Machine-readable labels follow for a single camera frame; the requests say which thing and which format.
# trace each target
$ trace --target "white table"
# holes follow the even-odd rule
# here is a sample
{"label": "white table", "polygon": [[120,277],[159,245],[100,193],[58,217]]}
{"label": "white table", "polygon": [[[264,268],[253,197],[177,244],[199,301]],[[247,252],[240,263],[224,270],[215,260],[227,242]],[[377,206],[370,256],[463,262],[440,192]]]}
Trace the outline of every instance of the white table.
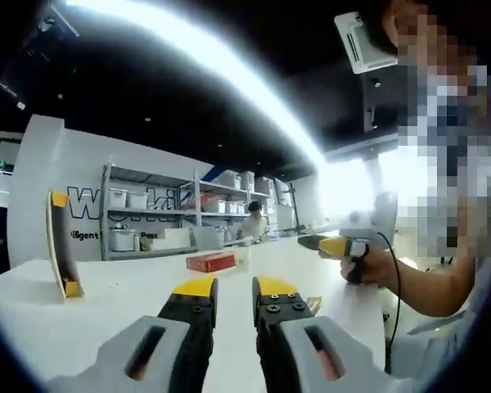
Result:
{"label": "white table", "polygon": [[[303,298],[322,296],[318,314],[330,316],[371,348],[376,366],[384,368],[376,287],[347,285],[336,261],[320,259],[294,237],[237,250],[249,262],[217,273],[217,326],[204,391],[229,392],[231,386],[247,393],[265,391],[251,298],[252,278],[260,274],[295,284]],[[65,302],[49,262],[31,260],[0,276],[0,324],[42,379],[78,374],[95,362],[103,342],[141,316],[157,315],[174,287],[203,274],[187,270],[185,259],[79,262],[85,297]]]}

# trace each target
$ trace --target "forearm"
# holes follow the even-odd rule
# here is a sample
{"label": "forearm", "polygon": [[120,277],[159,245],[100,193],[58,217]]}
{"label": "forearm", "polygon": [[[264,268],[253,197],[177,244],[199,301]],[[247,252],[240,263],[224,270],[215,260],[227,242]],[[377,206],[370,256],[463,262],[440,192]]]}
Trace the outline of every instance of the forearm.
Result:
{"label": "forearm", "polygon": [[[398,295],[398,276],[394,263],[391,265],[392,269],[386,274],[383,284]],[[419,313],[431,317],[449,316],[456,313],[465,301],[466,289],[452,274],[422,272],[400,261],[398,265],[400,296]]]}

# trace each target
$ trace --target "screw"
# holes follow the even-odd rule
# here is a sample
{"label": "screw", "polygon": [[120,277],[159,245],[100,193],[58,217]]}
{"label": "screw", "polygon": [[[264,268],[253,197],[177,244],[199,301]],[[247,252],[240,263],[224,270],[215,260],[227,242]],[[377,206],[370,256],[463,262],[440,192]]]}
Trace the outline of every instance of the screw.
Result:
{"label": "screw", "polygon": [[277,313],[278,311],[280,311],[280,307],[278,307],[277,305],[268,305],[269,313]]}

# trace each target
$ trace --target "ceiling light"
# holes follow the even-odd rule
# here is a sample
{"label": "ceiling light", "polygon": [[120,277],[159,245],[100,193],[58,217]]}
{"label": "ceiling light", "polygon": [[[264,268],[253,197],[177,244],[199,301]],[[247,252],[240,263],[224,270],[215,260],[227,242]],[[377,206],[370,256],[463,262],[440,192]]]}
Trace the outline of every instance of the ceiling light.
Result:
{"label": "ceiling light", "polygon": [[244,62],[244,55],[235,53],[215,34],[156,4],[127,0],[67,0],[67,4],[115,16],[152,31],[195,63],[224,79],[284,132],[315,166],[326,166],[322,152],[293,112],[254,72],[254,68]]}

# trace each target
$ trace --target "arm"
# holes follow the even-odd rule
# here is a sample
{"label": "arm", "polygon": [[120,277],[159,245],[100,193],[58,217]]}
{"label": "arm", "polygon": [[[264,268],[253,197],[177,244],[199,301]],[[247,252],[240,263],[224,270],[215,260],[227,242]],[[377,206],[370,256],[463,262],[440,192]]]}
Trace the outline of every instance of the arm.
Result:
{"label": "arm", "polygon": [[[398,278],[393,256],[388,255],[388,272],[383,284],[394,294],[398,293]],[[475,283],[475,261],[471,257],[453,260],[451,273],[427,273],[398,261],[401,297],[421,314],[447,317],[462,307]]]}

